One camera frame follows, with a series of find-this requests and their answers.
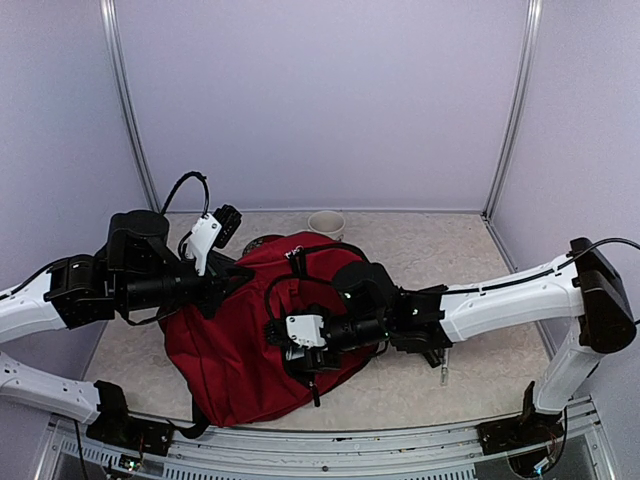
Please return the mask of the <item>red backpack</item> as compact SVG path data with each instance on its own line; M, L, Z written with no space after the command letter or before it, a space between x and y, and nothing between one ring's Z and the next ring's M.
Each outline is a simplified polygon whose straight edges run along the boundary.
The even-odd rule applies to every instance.
M298 373L286 365L282 348L268 343L266 327L312 305L345 313L331 280L340 268L366 259L360 248L317 233L278 238L237 261L254 276L224 299L213 318L186 305L162 320L166 354L200 413L181 434L196 439L210 425L276 420L319 403L321 395L363 370L375 346L341 354L336 370Z

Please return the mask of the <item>slim white pen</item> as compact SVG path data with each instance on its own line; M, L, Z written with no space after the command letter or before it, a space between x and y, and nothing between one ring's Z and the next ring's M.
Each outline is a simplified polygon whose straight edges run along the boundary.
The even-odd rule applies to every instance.
M444 349L440 356L440 385L446 386L449 377L449 350Z

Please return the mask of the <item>blue black highlighter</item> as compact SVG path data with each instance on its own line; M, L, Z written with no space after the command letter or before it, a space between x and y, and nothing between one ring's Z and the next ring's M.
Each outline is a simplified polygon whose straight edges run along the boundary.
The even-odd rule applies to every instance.
M423 353L423 357L431 368L438 368L442 365L443 351L441 349L429 350Z

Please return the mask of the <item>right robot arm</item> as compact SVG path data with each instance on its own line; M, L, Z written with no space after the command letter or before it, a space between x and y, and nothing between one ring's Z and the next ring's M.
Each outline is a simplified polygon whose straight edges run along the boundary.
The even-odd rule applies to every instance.
M305 374L337 366L347 351L387 342L439 366L454 344L525 323L570 318L543 376L527 387L520 414L481 423L482 451L497 454L563 435L564 409L601 359L627 348L637 324L621 276L586 238L565 255L519 274L464 286L406 290L367 260L338 270L328 286L344 312L313 304L270 313L268 341L288 366Z

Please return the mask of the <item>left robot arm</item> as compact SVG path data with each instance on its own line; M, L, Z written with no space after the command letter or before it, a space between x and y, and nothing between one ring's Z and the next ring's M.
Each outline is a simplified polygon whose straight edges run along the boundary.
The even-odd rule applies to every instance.
M1 340L73 330L133 311L155 308L163 320L185 306L214 316L235 279L250 273L220 254L241 223L230 205L200 216L173 253L169 222L148 210L111 218L106 244L94 255L56 260L1 294ZM130 415L116 384L75 381L1 357L2 397L82 423L89 438L105 444L165 456L176 431L169 421Z

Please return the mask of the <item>red floral saucer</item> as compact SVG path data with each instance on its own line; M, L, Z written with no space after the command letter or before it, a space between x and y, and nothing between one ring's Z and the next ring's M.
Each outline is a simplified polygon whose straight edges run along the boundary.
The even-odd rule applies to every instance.
M267 243L268 239L264 236L262 237L258 237L255 238L253 240L251 240L243 249L242 255L246 256L248 254L250 254L252 251L254 251L255 249L259 248L260 246L262 246L264 243Z

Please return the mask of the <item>white floral mug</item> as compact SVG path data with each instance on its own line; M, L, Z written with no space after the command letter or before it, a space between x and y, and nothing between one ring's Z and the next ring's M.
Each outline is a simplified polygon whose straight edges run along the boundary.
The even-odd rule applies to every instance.
M316 211L308 217L307 226L312 232L325 235L336 241L342 241L346 220L344 216L337 211Z

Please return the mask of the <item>front aluminium rail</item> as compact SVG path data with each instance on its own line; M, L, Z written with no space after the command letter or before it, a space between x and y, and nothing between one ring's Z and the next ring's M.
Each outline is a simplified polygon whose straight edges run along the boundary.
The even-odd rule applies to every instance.
M139 454L86 437L53 417L38 479L480 479L509 478L509 454L484 454L474 421L364 431L210 428L175 434L163 455Z

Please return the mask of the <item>left aluminium frame post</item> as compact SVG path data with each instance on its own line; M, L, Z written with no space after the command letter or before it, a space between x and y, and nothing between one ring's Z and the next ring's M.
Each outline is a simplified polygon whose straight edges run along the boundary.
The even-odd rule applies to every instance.
M117 5L114 0L100 0L99 4L120 110L133 155L134 169L141 184L147 206L151 210L159 212L161 210L160 200L146 158L140 128L136 118L133 97L128 82L124 49L119 30Z

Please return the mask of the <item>aluminium frame post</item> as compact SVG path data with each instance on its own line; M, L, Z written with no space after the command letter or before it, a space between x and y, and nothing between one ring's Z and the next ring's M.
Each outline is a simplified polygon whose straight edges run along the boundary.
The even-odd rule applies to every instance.
M119 30L117 5L114 0L100 0L99 4L120 110L133 155L134 169L141 184L147 206L151 210L159 212L161 210L160 200L146 158L140 128L136 118L133 97L128 82L124 49Z
M526 21L511 106L499 150L498 163L483 209L483 217L487 223L491 223L496 215L499 201L506 185L508 170L512 162L518 130L525 110L527 91L539 36L543 4L544 2L542 0L530 0L527 2Z

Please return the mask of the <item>right aluminium frame post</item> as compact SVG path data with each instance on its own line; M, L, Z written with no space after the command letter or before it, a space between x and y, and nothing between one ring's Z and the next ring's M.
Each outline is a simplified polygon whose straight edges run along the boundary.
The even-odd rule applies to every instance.
M491 223L496 215L499 201L506 185L508 170L512 162L518 130L525 110L527 91L539 36L543 4L544 2L542 0L530 0L527 2L526 21L511 106L499 150L498 163L483 209L483 217L487 223Z

